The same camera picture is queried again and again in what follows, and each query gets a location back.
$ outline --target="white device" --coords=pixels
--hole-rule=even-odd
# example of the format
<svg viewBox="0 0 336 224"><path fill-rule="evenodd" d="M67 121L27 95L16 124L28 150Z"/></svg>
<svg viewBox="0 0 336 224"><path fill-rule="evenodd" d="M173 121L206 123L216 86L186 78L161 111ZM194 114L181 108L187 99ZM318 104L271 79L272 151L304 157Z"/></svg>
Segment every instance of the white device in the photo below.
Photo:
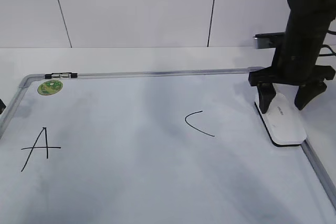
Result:
<svg viewBox="0 0 336 224"><path fill-rule="evenodd" d="M262 114L259 109L259 96L255 98L256 107L265 127L276 146L300 145L307 138L300 114L287 98L277 92L268 111Z"/></svg>

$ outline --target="whiteboard frame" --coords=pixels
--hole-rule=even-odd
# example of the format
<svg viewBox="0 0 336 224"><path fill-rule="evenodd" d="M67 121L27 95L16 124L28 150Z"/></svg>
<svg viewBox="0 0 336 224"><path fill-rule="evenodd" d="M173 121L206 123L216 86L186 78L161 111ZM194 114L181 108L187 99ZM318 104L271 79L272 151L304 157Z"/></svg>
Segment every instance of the whiteboard frame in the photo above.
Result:
<svg viewBox="0 0 336 224"><path fill-rule="evenodd" d="M212 74L241 74L249 73L261 69L262 67L240 68L240 69L212 69L212 70L184 70L184 71L160 71L160 72L119 72L119 73L85 73L78 74L78 79L107 79L107 78L132 78L132 77L162 77L162 76L190 76L190 75L212 75ZM5 109L0 118L0 140L3 136L8 124L16 112L21 100L23 99L27 89L34 81L45 80L45 74L30 74L26 76L18 86L18 90L8 107ZM327 194L331 204L336 211L336 186L332 182L326 169L318 158L316 152L309 143L307 138L301 148L309 160L316 176L318 177L325 193Z"/></svg>

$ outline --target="round sticker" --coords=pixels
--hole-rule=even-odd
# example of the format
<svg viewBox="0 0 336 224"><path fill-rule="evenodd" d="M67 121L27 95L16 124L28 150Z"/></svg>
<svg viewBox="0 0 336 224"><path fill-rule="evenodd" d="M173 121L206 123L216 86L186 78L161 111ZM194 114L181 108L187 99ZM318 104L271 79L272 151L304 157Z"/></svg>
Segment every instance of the round sticker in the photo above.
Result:
<svg viewBox="0 0 336 224"><path fill-rule="evenodd" d="M57 80L50 80L42 83L38 89L37 92L41 95L51 95L56 94L58 91L60 91L63 87L63 84L60 81Z"/></svg>

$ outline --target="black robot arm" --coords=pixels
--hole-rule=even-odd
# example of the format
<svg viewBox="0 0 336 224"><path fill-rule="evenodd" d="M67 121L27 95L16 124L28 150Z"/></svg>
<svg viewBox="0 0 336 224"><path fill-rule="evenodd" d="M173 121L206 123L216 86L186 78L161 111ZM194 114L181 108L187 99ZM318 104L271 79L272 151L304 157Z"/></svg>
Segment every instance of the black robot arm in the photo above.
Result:
<svg viewBox="0 0 336 224"><path fill-rule="evenodd" d="M323 82L332 80L335 70L317 66L330 23L336 18L336 0L287 0L291 9L282 43L275 51L271 67L251 72L249 82L259 93L259 108L266 113L275 97L273 83L299 86L295 105L302 110L323 93Z"/></svg>

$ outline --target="whiteboard surface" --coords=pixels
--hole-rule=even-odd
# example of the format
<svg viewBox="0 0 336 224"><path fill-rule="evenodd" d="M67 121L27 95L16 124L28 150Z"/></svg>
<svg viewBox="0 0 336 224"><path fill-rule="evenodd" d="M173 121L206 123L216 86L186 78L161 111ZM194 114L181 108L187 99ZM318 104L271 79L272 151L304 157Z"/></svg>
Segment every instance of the whiteboard surface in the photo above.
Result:
<svg viewBox="0 0 336 224"><path fill-rule="evenodd" d="M62 82L33 82L0 140L0 223L336 221L302 149L271 144L247 74ZM185 123L201 110L189 123L215 137ZM21 173L42 127L61 149Z"/></svg>

